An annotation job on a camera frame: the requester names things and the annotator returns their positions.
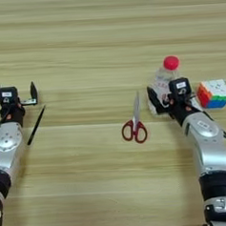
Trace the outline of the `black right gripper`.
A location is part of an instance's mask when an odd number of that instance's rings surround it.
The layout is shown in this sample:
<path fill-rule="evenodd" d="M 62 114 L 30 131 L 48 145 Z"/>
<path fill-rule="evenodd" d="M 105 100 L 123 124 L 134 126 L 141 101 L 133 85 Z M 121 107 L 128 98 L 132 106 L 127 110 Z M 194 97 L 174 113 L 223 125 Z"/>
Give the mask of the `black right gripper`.
<path fill-rule="evenodd" d="M 180 126 L 183 125 L 184 120 L 192 114 L 199 113 L 200 110 L 192 106 L 185 99 L 175 100 L 173 95 L 169 93 L 163 100 L 162 106 L 160 100 L 156 97 L 156 92 L 148 87 L 147 95 L 149 98 L 149 109 L 153 115 L 167 113 L 172 119 L 174 119 Z M 197 98 L 196 93 L 192 93 L 190 100 Z"/>

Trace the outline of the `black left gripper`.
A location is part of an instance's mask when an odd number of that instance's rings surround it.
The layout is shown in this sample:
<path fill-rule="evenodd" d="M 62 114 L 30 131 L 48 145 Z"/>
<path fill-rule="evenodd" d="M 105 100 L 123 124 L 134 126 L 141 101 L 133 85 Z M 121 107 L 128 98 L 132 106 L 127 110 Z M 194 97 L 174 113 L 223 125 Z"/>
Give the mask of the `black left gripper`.
<path fill-rule="evenodd" d="M 38 92 L 34 86 L 33 81 L 31 81 L 30 85 L 31 89 L 31 99 L 21 100 L 17 97 L 14 100 L 3 100 L 0 101 L 0 125 L 4 123 L 14 122 L 23 125 L 24 115 L 25 115 L 25 107 L 30 105 L 37 105 L 37 97 Z"/>

